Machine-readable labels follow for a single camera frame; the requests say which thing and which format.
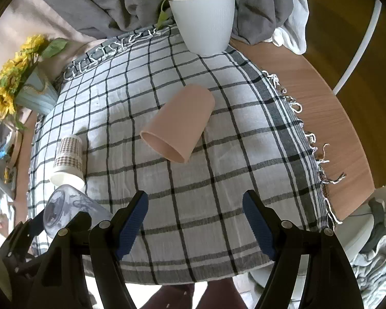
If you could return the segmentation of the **clear plastic cup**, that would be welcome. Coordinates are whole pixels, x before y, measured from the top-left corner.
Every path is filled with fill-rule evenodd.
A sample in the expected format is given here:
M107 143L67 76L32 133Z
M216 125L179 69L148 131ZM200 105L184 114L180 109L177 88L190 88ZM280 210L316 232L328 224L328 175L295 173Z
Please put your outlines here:
M90 215L91 227L113 217L111 212L81 191L70 185L61 185L53 192L44 209L43 223L47 235L54 238L80 211Z

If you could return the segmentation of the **checkered paper cup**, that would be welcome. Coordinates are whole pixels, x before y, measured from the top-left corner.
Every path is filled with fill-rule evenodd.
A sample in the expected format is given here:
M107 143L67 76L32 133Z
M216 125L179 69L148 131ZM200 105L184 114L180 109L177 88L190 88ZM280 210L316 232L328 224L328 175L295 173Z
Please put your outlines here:
M78 136L61 139L49 179L54 186L70 185L79 191L84 188L82 151L83 144Z

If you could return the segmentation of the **pink cup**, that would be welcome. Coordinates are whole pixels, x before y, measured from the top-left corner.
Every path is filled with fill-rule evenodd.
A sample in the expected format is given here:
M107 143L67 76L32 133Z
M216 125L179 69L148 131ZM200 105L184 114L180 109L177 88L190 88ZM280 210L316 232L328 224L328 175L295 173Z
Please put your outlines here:
M214 107L215 98L207 88L187 85L143 128L141 139L165 159L186 163Z

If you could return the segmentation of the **plaid tablecloth with fringe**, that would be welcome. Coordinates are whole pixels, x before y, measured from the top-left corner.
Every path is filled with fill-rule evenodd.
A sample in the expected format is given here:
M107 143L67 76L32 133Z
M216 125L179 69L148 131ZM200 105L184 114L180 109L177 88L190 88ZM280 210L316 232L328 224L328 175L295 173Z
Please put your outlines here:
M120 262L128 282L200 282L267 265L243 212L248 190L300 229L337 223L301 105L233 47L202 57L176 26L148 27L73 60L55 86L57 102L32 140L28 215L55 190L60 142L78 137L88 197L117 212L137 191L148 195Z

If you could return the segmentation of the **grey white rumpled cloth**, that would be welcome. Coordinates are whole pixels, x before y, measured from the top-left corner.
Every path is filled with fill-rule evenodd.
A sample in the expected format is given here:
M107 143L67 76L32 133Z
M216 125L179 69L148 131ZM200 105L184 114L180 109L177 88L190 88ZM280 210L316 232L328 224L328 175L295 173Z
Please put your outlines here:
M384 201L371 198L359 216L371 216L370 237L353 258L352 268L365 308L377 308L386 297L386 210Z

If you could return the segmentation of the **light blue ribbed vase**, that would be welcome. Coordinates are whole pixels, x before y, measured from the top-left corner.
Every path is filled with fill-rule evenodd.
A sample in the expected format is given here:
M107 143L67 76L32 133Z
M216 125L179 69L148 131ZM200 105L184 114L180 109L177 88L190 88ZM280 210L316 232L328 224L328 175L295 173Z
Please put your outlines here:
M57 100L58 92L46 73L38 66L34 68L15 97L16 104L44 116L52 111Z

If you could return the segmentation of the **yellow sunflower bouquet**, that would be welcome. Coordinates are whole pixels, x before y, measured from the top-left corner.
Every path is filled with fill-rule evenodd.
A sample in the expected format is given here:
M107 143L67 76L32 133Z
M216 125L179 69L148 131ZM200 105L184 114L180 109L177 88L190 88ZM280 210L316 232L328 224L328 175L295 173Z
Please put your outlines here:
M18 130L25 125L20 120L15 97L35 67L43 61L60 54L67 46L65 38L49 39L37 34L26 39L21 49L7 60L0 71L0 123L12 124Z

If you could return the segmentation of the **white sheer curtain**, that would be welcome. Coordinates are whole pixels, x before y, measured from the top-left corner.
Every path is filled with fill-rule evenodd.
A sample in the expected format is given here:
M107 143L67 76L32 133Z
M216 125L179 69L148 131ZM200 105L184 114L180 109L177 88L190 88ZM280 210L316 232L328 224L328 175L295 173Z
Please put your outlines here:
M284 46L294 54L302 55L307 51L306 26L310 14L308 0L292 1L293 10L290 16L265 42L271 42L277 47Z

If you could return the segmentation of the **white plant pot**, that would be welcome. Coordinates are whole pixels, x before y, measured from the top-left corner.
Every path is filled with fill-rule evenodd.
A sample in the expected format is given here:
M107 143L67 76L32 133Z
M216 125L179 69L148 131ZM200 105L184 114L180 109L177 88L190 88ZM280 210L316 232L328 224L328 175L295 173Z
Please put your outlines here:
M211 56L227 49L235 0L171 0L171 12L190 52Z

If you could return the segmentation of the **grey curtain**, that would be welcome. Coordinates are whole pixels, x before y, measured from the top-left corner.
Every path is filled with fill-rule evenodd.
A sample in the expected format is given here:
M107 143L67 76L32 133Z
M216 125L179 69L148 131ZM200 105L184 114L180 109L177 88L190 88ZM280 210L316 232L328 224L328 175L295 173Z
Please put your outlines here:
M162 0L44 0L75 30L97 39L157 22ZM233 37L249 45L269 39L293 11L292 0L235 0Z

